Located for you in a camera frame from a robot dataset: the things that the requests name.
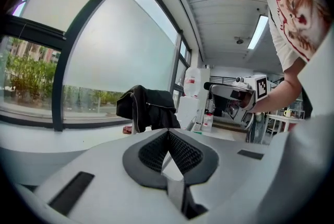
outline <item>plastic bottle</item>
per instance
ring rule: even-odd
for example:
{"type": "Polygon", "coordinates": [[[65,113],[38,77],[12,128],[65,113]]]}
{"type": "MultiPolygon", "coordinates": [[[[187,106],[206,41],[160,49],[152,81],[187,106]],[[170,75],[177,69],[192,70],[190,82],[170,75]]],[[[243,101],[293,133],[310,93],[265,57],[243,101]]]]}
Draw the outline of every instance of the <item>plastic bottle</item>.
{"type": "Polygon", "coordinates": [[[200,91],[200,70],[198,68],[188,68],[184,80],[184,93],[186,96],[197,96],[200,91]]]}
{"type": "Polygon", "coordinates": [[[213,124],[212,113],[205,114],[203,119],[202,131],[211,132],[212,124],[213,124]]]}

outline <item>red object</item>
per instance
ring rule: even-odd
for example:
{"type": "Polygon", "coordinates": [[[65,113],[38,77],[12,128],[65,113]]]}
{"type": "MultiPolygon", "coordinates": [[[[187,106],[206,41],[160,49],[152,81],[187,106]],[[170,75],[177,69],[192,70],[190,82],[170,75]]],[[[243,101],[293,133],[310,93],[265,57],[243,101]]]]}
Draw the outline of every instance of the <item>red object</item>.
{"type": "Polygon", "coordinates": [[[123,134],[131,134],[131,133],[132,133],[132,126],[123,127],[123,134]]]}
{"type": "Polygon", "coordinates": [[[288,128],[288,131],[291,131],[291,130],[294,128],[295,125],[296,125],[296,124],[290,124],[290,125],[289,125],[289,128],[288,128]]]}

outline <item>person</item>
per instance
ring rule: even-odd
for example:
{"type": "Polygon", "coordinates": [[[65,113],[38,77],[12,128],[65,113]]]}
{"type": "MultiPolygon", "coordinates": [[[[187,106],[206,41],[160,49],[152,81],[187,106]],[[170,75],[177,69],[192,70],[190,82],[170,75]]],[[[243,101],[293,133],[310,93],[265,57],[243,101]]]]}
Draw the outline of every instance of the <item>person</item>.
{"type": "MultiPolygon", "coordinates": [[[[289,106],[302,91],[297,75],[312,58],[325,38],[331,15],[325,0],[267,0],[272,40],[284,72],[284,81],[251,112],[269,112],[289,106]]],[[[303,90],[306,117],[312,110],[303,90]]]]}

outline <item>fluorescent light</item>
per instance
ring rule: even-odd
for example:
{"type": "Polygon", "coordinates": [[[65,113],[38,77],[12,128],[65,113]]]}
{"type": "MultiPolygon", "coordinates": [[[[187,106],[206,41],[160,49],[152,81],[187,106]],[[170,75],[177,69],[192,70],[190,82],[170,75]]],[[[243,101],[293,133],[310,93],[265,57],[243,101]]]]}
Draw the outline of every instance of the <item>fluorescent light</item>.
{"type": "Polygon", "coordinates": [[[257,42],[259,42],[259,39],[263,33],[263,30],[266,27],[267,22],[268,22],[268,17],[261,15],[256,30],[254,32],[254,35],[252,37],[252,40],[248,46],[249,50],[253,50],[256,47],[256,44],[257,42]]]}

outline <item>black jacket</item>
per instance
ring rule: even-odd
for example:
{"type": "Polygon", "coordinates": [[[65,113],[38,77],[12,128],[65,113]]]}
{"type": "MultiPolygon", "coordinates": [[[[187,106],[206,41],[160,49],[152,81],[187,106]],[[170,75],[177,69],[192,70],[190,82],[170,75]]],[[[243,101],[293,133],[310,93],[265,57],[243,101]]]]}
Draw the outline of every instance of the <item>black jacket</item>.
{"type": "Polygon", "coordinates": [[[180,128],[175,116],[176,108],[168,91],[150,90],[134,86],[117,101],[116,114],[134,120],[137,132],[144,132],[147,126],[159,128],[180,128]]]}

